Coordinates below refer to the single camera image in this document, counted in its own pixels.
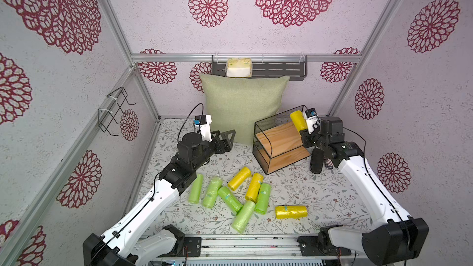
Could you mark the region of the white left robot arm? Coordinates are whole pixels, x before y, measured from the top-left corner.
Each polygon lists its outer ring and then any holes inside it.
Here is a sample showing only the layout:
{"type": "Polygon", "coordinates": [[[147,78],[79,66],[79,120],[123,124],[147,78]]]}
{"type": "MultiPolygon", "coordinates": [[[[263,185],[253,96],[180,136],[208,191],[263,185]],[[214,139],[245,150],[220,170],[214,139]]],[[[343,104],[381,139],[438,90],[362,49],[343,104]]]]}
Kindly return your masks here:
{"type": "Polygon", "coordinates": [[[87,266],[146,266],[162,255],[185,256],[185,235],[173,225],[142,239],[143,233],[197,178],[197,170],[215,154],[233,147],[234,130],[210,134],[187,133],[178,142],[178,152],[157,174],[153,187],[121,220],[102,235],[91,234],[83,243],[87,266]]]}

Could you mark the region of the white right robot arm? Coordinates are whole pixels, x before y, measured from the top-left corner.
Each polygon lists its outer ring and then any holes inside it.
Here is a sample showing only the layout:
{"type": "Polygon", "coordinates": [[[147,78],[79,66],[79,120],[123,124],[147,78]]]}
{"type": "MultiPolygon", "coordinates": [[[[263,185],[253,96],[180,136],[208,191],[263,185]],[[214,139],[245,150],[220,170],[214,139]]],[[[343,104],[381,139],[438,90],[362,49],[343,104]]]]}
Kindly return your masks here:
{"type": "Polygon", "coordinates": [[[315,114],[293,119],[305,148],[311,147],[310,168],[321,173],[325,159],[345,175],[370,213],[374,229],[369,232],[342,225],[320,230],[320,247],[349,249],[365,254],[369,260],[384,266],[416,259],[429,233],[422,218],[413,218],[374,174],[365,152],[355,142],[344,138],[340,118],[318,118],[315,114]]]}

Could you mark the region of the yellow roll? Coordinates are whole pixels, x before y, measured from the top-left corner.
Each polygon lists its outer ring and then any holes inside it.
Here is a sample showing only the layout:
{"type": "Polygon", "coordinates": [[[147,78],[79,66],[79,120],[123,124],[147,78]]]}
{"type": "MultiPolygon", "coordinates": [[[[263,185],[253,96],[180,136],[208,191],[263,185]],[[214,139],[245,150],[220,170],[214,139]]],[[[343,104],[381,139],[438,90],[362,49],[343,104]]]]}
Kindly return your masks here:
{"type": "Polygon", "coordinates": [[[251,177],[251,170],[248,167],[243,167],[227,184],[231,191],[235,191],[239,188],[246,179],[251,177]]]}
{"type": "Polygon", "coordinates": [[[306,206],[277,206],[275,207],[277,219],[300,219],[308,216],[306,206]]]}
{"type": "Polygon", "coordinates": [[[307,126],[307,123],[302,111],[297,110],[291,113],[289,117],[291,118],[295,128],[297,129],[299,133],[301,131],[306,131],[308,129],[308,126],[307,126]]]}
{"type": "Polygon", "coordinates": [[[252,201],[254,203],[257,202],[257,197],[258,197],[263,179],[264,179],[263,175],[259,173],[253,174],[250,185],[245,195],[245,199],[247,201],[252,201]]]}

